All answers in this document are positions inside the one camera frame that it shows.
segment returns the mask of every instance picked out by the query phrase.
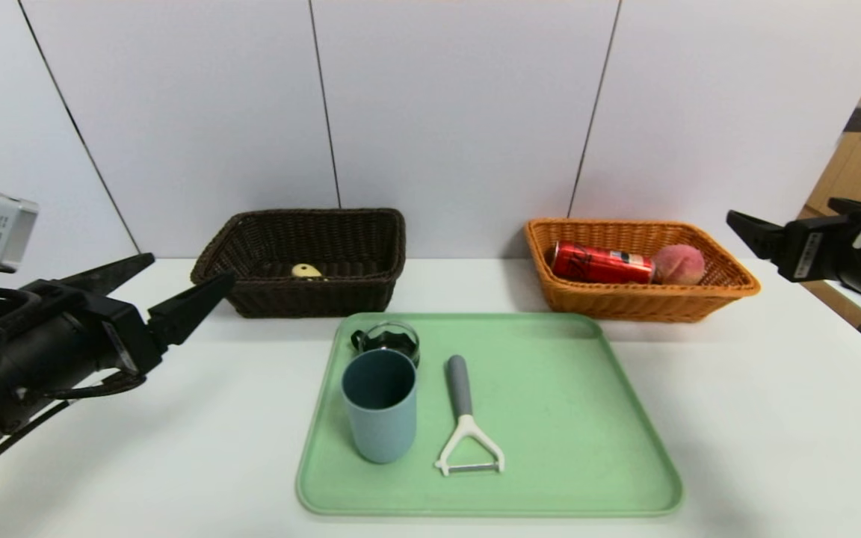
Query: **vegetable peeler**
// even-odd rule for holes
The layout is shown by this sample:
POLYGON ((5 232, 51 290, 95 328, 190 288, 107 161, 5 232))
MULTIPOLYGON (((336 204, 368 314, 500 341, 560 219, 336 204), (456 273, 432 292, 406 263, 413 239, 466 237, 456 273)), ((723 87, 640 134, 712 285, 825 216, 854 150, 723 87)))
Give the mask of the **vegetable peeler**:
POLYGON ((440 469, 445 477, 457 471, 485 471, 495 469, 502 473, 505 466, 503 450, 500 450, 500 447, 487 436, 487 433, 483 432, 474 420, 474 406, 471 403, 471 381, 469 381, 467 375, 467 361, 464 360, 464 357, 454 355, 448 359, 447 386, 451 392, 451 405, 454 406, 454 417, 457 419, 457 426, 454 427, 451 438, 444 445, 444 450, 441 450, 440 458, 434 463, 434 466, 440 469), (473 463, 469 464, 469 466, 449 466, 447 463, 448 457, 457 448, 457 443, 468 436, 474 437, 474 439, 481 443, 481 446, 490 451, 496 457, 496 462, 473 463))

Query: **dark brown wicker basket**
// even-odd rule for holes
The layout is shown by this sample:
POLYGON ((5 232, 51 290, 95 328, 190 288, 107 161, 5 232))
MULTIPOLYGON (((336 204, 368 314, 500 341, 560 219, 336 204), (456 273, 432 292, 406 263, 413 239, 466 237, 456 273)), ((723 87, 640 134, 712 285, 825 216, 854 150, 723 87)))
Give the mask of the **dark brown wicker basket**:
POLYGON ((392 208, 251 211, 230 218, 202 252, 191 281, 232 271, 228 301, 246 318, 380 312, 404 269, 404 217, 392 208), (297 263, 324 279, 291 276, 297 263))

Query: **gray handle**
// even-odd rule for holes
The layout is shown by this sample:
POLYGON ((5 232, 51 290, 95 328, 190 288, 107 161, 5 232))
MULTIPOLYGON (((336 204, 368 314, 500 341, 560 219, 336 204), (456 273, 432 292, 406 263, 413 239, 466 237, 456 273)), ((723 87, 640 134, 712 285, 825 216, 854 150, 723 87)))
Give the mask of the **gray handle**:
POLYGON ((454 416, 474 415, 471 403, 471 379, 467 375, 467 362, 464 357, 454 355, 447 361, 447 386, 451 390, 451 405, 454 416))

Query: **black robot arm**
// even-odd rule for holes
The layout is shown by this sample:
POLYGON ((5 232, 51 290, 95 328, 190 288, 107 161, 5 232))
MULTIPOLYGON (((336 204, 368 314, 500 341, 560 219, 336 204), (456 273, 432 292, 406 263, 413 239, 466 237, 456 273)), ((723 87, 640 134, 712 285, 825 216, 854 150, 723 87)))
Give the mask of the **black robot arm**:
POLYGON ((235 282, 230 273, 215 276, 154 306, 146 324, 132 304, 106 295, 154 260, 141 254, 65 279, 0 288, 0 454, 69 401, 138 387, 168 345, 181 344, 235 282), (106 370, 114 372, 98 385, 76 387, 106 370))

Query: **soda can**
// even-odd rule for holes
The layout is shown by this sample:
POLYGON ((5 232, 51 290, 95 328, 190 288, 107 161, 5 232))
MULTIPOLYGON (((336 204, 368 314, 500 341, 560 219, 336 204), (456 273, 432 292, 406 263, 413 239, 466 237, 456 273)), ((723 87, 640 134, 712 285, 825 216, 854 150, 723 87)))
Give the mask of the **soda can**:
POLYGON ((557 241, 550 270, 563 279, 606 285, 649 285, 655 275, 655 265, 648 256, 597 249, 573 241, 557 241))

